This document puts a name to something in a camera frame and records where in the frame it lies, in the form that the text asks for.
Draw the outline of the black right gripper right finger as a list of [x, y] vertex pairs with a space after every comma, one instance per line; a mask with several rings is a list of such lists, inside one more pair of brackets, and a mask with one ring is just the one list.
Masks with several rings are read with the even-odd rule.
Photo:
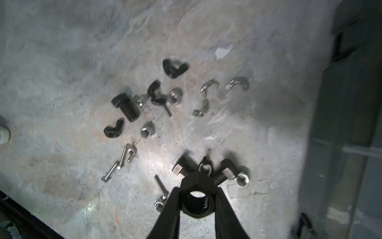
[[217, 239], [248, 239], [224, 191], [218, 187], [215, 198], [215, 237]]

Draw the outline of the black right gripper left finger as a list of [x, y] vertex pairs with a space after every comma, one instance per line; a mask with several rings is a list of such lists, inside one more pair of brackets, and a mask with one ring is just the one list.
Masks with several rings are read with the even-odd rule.
[[180, 211], [180, 188], [174, 187], [162, 213], [146, 239], [178, 239]]

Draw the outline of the large black hex nut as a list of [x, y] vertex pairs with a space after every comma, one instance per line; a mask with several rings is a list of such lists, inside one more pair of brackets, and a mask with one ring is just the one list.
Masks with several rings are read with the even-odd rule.
[[214, 212], [216, 185], [214, 180], [201, 172], [187, 175], [180, 186], [181, 210], [196, 219]]

